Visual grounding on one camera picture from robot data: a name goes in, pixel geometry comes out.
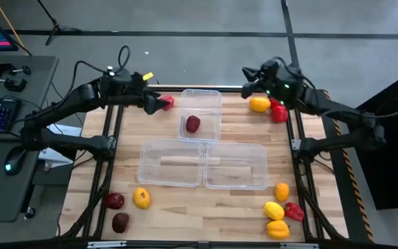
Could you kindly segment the yellow-orange spotted fruit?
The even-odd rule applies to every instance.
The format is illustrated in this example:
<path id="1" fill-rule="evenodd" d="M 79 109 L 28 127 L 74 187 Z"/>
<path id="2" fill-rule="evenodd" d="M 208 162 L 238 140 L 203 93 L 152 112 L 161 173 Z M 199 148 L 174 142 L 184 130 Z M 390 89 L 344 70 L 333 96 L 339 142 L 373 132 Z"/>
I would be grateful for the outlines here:
<path id="1" fill-rule="evenodd" d="M 142 187 L 138 187 L 133 192 L 133 202 L 137 208 L 148 209 L 151 203 L 150 194 Z"/>

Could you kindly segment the yellow-orange oval fruit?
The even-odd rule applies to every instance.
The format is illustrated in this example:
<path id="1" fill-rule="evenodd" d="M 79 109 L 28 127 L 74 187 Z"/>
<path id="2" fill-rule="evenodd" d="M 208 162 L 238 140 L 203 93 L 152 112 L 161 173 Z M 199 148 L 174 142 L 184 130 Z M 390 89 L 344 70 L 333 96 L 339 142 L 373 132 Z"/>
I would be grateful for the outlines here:
<path id="1" fill-rule="evenodd" d="M 268 98 L 254 97 L 249 100 L 249 108 L 258 113 L 264 113 L 271 107 L 271 102 Z"/>

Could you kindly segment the yellow black hazard tape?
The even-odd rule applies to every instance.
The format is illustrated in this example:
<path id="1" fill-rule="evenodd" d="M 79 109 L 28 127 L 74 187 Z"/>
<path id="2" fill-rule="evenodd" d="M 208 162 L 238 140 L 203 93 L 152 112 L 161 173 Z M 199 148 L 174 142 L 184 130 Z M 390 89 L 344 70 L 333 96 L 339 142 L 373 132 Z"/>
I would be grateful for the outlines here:
<path id="1" fill-rule="evenodd" d="M 359 185 L 346 149 L 330 151 L 348 236 L 357 242 L 374 243 Z"/>

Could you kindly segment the red bell pepper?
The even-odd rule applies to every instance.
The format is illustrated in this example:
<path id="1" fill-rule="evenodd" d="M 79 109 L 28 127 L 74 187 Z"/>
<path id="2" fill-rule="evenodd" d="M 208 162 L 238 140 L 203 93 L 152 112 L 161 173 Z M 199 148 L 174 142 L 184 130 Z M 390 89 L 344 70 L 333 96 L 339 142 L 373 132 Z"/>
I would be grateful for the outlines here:
<path id="1" fill-rule="evenodd" d="M 164 100 L 165 102 L 167 102 L 167 105 L 162 108 L 164 111 L 168 111 L 174 105 L 175 99 L 174 99 L 174 97 L 172 95 L 162 95 L 161 97 L 159 97 L 159 99 L 160 100 Z"/>
<path id="2" fill-rule="evenodd" d="M 283 104 L 274 98 L 269 99 L 271 104 L 271 119 L 275 123 L 287 122 L 288 114 L 287 109 Z"/>
<path id="3" fill-rule="evenodd" d="M 285 216 L 295 221 L 302 221 L 305 217 L 304 211 L 301 209 L 299 204 L 286 203 L 284 207 Z"/>

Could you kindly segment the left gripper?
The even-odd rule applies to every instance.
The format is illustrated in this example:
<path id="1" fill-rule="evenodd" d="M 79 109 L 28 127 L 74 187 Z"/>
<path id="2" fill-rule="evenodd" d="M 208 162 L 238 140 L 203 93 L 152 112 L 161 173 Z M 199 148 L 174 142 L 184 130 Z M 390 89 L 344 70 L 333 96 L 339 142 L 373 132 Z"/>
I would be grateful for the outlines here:
<path id="1" fill-rule="evenodd" d="M 124 72 L 123 75 L 114 77 L 111 83 L 113 86 L 112 94 L 108 97 L 109 104 L 144 106 L 144 111 L 149 115 L 165 107 L 165 100 L 160 99 L 159 93 L 148 89 L 148 83 L 140 73 L 130 75 Z"/>

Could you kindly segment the yellow rod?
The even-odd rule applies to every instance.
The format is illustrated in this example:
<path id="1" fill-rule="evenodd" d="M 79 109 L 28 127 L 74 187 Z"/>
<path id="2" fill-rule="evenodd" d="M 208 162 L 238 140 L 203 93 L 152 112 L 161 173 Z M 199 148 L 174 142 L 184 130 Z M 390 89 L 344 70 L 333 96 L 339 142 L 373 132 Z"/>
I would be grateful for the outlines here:
<path id="1" fill-rule="evenodd" d="M 26 48 L 23 45 L 22 40 L 20 39 L 19 35 L 17 34 L 17 31 L 14 29 L 12 23 L 10 22 L 9 18 L 6 16 L 5 12 L 3 11 L 2 7 L 0 6 L 0 13 L 3 16 L 3 18 L 5 19 L 6 23 L 9 25 L 11 31 L 13 32 L 13 35 L 16 38 L 16 43 L 18 45 L 18 47 L 20 47 L 25 54 L 29 55 L 28 51 L 26 50 Z"/>

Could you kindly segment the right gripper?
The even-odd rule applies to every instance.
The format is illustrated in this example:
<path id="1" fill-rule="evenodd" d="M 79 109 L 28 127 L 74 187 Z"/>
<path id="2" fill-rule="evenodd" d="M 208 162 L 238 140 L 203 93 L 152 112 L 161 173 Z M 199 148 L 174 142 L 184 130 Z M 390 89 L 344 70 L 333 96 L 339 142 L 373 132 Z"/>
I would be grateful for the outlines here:
<path id="1" fill-rule="evenodd" d="M 283 58 L 271 58 L 259 69 L 243 67 L 248 83 L 241 89 L 241 97 L 247 99 L 253 93 L 263 92 L 278 100 L 287 109 L 294 109 L 303 92 L 303 75 L 299 67 L 286 64 Z"/>

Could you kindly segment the black clamp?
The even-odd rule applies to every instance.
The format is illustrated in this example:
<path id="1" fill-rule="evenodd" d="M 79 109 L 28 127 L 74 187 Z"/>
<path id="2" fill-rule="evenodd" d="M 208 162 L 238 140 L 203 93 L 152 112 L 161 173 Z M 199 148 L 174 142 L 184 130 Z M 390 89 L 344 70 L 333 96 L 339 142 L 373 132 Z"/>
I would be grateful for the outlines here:
<path id="1" fill-rule="evenodd" d="M 15 68 L 12 64 L 0 64 L 0 77 L 4 73 L 9 73 L 11 75 L 16 75 L 18 73 L 23 73 L 25 75 L 31 74 L 31 69 L 28 66 L 22 66 L 20 69 Z"/>
<path id="2" fill-rule="evenodd" d="M 3 83 L 3 86 L 13 92 L 22 92 L 26 85 L 27 81 L 25 79 L 21 79 L 19 82 L 16 82 L 10 78 L 0 79 L 0 82 Z"/>

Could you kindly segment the black computer mouse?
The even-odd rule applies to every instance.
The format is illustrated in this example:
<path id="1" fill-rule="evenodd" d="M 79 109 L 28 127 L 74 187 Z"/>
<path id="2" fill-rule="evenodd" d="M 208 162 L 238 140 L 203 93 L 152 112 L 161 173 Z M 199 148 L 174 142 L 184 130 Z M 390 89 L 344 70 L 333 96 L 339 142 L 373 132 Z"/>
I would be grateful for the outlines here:
<path id="1" fill-rule="evenodd" d="M 14 176 L 21 171 L 26 150 L 23 147 L 14 147 L 6 156 L 4 172 L 8 176 Z"/>

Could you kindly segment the black panel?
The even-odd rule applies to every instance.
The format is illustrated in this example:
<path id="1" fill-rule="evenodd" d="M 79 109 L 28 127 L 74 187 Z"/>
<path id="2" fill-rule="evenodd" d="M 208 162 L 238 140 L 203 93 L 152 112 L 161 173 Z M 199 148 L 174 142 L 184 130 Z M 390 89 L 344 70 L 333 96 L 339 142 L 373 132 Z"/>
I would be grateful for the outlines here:
<path id="1" fill-rule="evenodd" d="M 358 110 L 376 115 L 398 111 L 398 80 L 359 105 Z M 386 144 L 372 151 L 357 149 L 375 207 L 378 210 L 398 208 L 398 115 L 380 119 L 385 129 Z"/>

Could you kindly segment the white paper sheet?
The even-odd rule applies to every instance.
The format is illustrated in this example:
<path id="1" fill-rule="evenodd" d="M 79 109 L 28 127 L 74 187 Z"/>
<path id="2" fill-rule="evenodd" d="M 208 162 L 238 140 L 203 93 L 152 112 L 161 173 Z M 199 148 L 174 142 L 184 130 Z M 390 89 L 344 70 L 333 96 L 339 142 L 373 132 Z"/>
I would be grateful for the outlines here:
<path id="1" fill-rule="evenodd" d="M 52 124 L 48 128 L 56 134 L 68 135 L 68 136 L 81 136 L 82 129 L 79 127 L 72 127 L 60 124 Z M 55 167 L 61 167 L 67 164 L 71 164 L 73 160 L 71 156 L 64 156 L 62 153 L 51 149 L 50 147 L 41 150 L 39 153 L 39 160 L 44 161 L 44 170 L 47 172 Z"/>

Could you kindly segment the yellow bell pepper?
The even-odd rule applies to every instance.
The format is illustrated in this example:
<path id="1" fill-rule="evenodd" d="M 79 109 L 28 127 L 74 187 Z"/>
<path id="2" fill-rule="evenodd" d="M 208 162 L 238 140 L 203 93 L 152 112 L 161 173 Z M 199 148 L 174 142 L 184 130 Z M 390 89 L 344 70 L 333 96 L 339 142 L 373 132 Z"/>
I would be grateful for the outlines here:
<path id="1" fill-rule="evenodd" d="M 271 221 L 267 224 L 267 235 L 272 239 L 286 239 L 290 236 L 290 230 L 284 220 Z"/>

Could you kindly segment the dark red apple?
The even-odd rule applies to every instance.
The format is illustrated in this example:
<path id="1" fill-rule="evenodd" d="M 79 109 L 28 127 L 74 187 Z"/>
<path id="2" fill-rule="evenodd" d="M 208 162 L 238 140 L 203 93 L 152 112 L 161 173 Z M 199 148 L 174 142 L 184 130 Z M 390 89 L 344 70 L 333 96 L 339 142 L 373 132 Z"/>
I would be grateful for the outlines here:
<path id="1" fill-rule="evenodd" d="M 112 220 L 112 229 L 115 233 L 123 233 L 129 224 L 129 215 L 124 212 L 117 213 Z"/>

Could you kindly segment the orange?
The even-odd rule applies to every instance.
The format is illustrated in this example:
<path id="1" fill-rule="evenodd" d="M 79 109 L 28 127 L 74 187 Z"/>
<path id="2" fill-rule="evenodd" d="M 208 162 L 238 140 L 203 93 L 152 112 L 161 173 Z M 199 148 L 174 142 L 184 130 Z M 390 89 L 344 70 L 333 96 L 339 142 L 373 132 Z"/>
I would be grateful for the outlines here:
<path id="1" fill-rule="evenodd" d="M 278 183 L 275 189 L 276 199 L 280 202 L 286 201 L 290 195 L 290 187 L 286 183 Z"/>

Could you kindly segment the yellow lemon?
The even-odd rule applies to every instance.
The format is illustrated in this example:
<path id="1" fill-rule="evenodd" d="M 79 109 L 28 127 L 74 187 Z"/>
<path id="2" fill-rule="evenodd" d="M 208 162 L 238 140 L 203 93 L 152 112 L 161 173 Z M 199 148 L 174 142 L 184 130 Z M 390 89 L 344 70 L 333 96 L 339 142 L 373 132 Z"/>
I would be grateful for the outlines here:
<path id="1" fill-rule="evenodd" d="M 266 202 L 264 213 L 272 220 L 282 220 L 285 216 L 283 207 L 275 202 Z"/>

